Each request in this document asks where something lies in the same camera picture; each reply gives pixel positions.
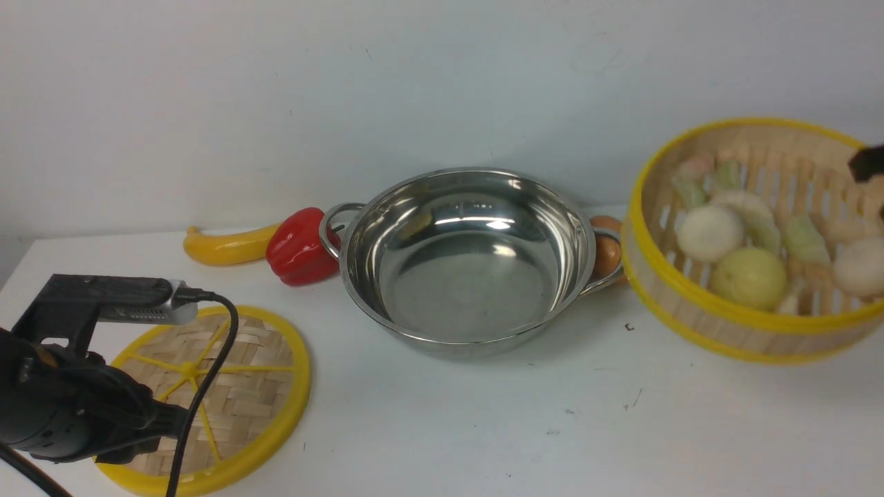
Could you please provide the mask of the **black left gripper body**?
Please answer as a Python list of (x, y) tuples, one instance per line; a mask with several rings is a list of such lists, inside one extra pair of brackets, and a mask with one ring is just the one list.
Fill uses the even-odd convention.
[(12, 449), (54, 463), (128, 465), (180, 437), (187, 409), (155, 399), (97, 353), (80, 358), (9, 331), (1, 338), (1, 435)]

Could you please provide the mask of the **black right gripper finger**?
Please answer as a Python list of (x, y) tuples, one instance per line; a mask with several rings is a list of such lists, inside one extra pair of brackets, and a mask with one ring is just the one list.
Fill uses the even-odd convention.
[(854, 182), (864, 184), (883, 174), (884, 145), (859, 148), (850, 157), (848, 167)]

